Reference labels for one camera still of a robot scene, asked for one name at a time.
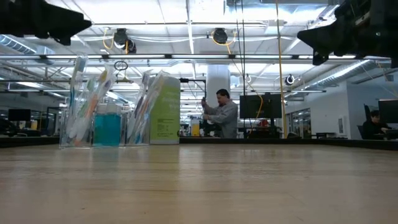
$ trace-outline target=yellow cable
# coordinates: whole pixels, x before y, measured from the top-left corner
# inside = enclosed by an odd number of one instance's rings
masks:
[[[283,119],[283,122],[284,122],[284,138],[287,138],[286,115],[285,115],[285,98],[284,98],[284,87],[283,87],[283,83],[282,83],[282,47],[281,47],[281,43],[280,43],[280,29],[279,29],[279,0],[276,0],[276,18],[277,18],[278,46],[279,46],[280,100],[282,101],[282,119]]]
[[[257,119],[259,118],[259,116],[260,116],[260,111],[261,111],[261,108],[262,108],[262,106],[263,106],[263,104],[264,104],[264,100],[262,99],[261,95],[253,88],[253,86],[244,78],[243,73],[239,70],[239,68],[238,68],[238,66],[237,66],[236,64],[235,64],[235,67],[238,69],[238,72],[242,75],[243,80],[246,81],[246,83],[249,84],[250,88],[252,88],[252,90],[257,94],[257,96],[258,96],[258,97],[260,98],[260,100],[261,100],[261,104],[260,104],[260,107],[259,107],[259,111],[257,112],[257,116],[256,116],[256,118],[255,118],[255,120],[257,120]],[[249,136],[250,136],[250,134],[251,134],[252,132],[253,132],[253,125],[251,126],[251,130],[250,130]]]
[[[102,40],[102,43],[104,44],[104,47],[105,47],[106,49],[111,50],[112,47],[113,47],[113,43],[114,43],[114,34],[113,34],[113,36],[112,36],[112,44],[111,44],[110,47],[108,47],[108,46],[106,45],[106,43],[105,43],[105,37],[106,37],[106,32],[107,32],[107,31],[108,31],[108,30],[105,29],[105,31],[104,31],[104,39]]]
[[[244,78],[244,80],[249,84],[249,86],[250,86],[250,88],[252,88],[252,90],[257,94],[257,96],[260,98],[260,100],[261,100],[261,104],[260,104],[260,107],[259,107],[259,111],[257,112],[257,116],[256,116],[256,120],[259,118],[259,116],[260,116],[260,111],[261,111],[261,108],[262,108],[262,106],[263,106],[263,104],[264,104],[264,100],[262,99],[262,97],[260,96],[260,94],[256,91],[256,90],[254,90],[254,88],[253,88],[253,86],[251,86],[250,85],[250,83]],[[250,133],[249,133],[249,136],[250,136],[250,134],[253,132],[253,125],[251,126],[251,130],[250,130]]]
[[[226,48],[228,49],[228,53],[231,54],[231,50],[229,49],[229,45],[227,45]]]
[[[128,51],[128,48],[129,48],[129,42],[128,42],[128,41],[126,41],[126,54],[128,54],[128,53],[129,53],[129,51]]]
[[[232,44],[233,42],[235,42],[235,38],[236,38],[236,33],[234,33],[234,39],[231,40],[229,43],[225,43],[225,44],[219,44],[214,40],[214,31],[211,33],[211,39],[213,40],[213,42],[217,45],[220,46],[226,46],[226,48],[228,49],[228,53],[231,54],[231,50],[229,49],[229,45]]]

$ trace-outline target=label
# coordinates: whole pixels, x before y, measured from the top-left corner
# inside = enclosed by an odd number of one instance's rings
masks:
[[[165,83],[150,114],[150,140],[175,141],[180,131],[180,88]]]

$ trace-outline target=yellow pole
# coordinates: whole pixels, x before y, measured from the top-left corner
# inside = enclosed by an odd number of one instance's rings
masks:
[[[279,83],[280,83],[280,100],[282,101],[282,119],[284,122],[284,138],[287,138],[286,115],[285,115],[285,97],[284,87],[282,83],[282,47],[280,46],[280,30],[279,30],[279,2],[276,0],[276,18],[278,29],[278,46],[279,46]]]

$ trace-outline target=desk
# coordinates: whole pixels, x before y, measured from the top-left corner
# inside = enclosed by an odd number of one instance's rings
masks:
[[[388,130],[385,134],[375,134],[374,135],[377,139],[380,140],[391,140],[391,139],[398,139],[398,130]]]
[[[280,144],[37,146],[3,149],[0,157],[4,224],[398,220],[393,151]]]
[[[317,137],[317,139],[320,139],[320,138],[335,138],[336,137],[336,133],[316,133],[313,136]]]

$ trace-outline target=ceiling light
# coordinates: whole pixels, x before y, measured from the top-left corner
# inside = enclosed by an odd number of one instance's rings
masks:
[[[110,97],[110,98],[112,98],[112,99],[115,99],[115,100],[118,100],[118,99],[119,99],[119,97],[118,97],[115,93],[112,93],[112,92],[108,92],[108,93],[106,94],[106,96],[107,96],[107,97]]]
[[[164,58],[164,55],[109,55],[110,59],[148,59]]]
[[[344,56],[336,56],[336,55],[330,55],[329,59],[353,59],[355,58],[355,55],[344,55]]]
[[[106,49],[101,49],[100,51],[109,54],[109,52]]]
[[[10,91],[10,92],[29,92],[29,93],[36,92],[36,93],[38,93],[40,90],[7,90],[7,91]]]
[[[300,55],[298,56],[298,59],[312,59],[313,56],[312,55]]]
[[[37,83],[31,83],[31,82],[17,82],[17,84],[32,87],[32,88],[42,88],[42,85],[39,85]]]
[[[102,59],[102,55],[87,55],[88,59]]]
[[[226,59],[228,55],[172,55],[172,58],[183,58],[183,59]]]
[[[69,92],[70,90],[43,90],[44,92],[59,93],[59,92]]]
[[[291,55],[281,55],[281,59],[291,59]],[[246,59],[279,59],[279,55],[237,55],[236,58]]]
[[[76,59],[77,55],[47,55],[48,59]]]
[[[0,55],[3,60],[40,59],[39,55]]]
[[[65,98],[64,96],[58,94],[58,93],[50,93],[53,96],[59,97],[59,98]]]

